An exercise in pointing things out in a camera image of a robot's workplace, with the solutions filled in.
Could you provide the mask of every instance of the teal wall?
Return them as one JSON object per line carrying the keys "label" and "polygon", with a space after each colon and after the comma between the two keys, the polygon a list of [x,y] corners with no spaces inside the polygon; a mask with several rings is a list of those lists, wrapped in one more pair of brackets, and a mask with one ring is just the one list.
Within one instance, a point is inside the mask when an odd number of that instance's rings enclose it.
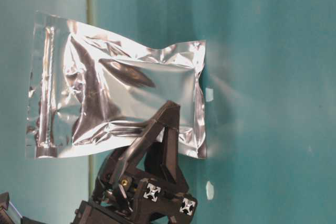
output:
{"label": "teal wall", "polygon": [[208,159],[181,157],[200,203],[193,223],[336,222],[336,0],[90,7],[94,25],[150,47],[207,40]]}
{"label": "teal wall", "polygon": [[34,12],[86,21],[86,0],[0,0],[0,192],[25,216],[70,223],[88,198],[88,158],[25,159]]}

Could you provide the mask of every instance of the black 3d-printed bracket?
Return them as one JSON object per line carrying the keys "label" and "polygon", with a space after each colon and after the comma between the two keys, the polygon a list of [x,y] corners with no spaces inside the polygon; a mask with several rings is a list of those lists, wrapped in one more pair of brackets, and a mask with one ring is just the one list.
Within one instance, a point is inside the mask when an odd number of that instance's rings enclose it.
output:
{"label": "black 3d-printed bracket", "polygon": [[[92,199],[82,202],[73,224],[98,220],[148,224],[165,216],[169,223],[191,223],[197,200],[187,193],[188,184],[178,165],[180,106],[168,101],[146,124],[129,147],[116,149],[107,157]],[[137,165],[144,156],[145,169],[140,170]]]}

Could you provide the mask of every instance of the crinkled foil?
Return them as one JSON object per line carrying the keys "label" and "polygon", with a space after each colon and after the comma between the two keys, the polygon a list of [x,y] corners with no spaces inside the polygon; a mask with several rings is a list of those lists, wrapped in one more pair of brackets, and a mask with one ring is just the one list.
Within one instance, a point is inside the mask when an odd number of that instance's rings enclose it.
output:
{"label": "crinkled foil", "polygon": [[181,105],[180,153],[205,158],[199,76],[205,41],[152,49],[37,12],[27,157],[73,157],[126,146],[167,101]]}

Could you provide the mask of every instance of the brass screw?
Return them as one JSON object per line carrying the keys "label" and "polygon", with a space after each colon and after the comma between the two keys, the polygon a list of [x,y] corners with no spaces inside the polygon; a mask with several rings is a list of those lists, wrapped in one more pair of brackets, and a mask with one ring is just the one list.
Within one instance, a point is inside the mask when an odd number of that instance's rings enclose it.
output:
{"label": "brass screw", "polygon": [[122,185],[122,186],[127,186],[127,185],[128,185],[128,181],[127,181],[127,179],[123,179],[123,180],[121,181],[121,185]]}

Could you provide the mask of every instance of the white spot on wall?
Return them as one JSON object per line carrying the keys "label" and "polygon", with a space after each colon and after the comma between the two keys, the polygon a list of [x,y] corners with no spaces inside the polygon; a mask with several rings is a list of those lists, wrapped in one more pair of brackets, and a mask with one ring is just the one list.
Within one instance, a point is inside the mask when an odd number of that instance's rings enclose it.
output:
{"label": "white spot on wall", "polygon": [[210,181],[206,183],[206,198],[208,200],[213,200],[215,196],[215,187],[211,184]]}
{"label": "white spot on wall", "polygon": [[214,90],[210,88],[205,88],[205,101],[211,102],[214,100]]}

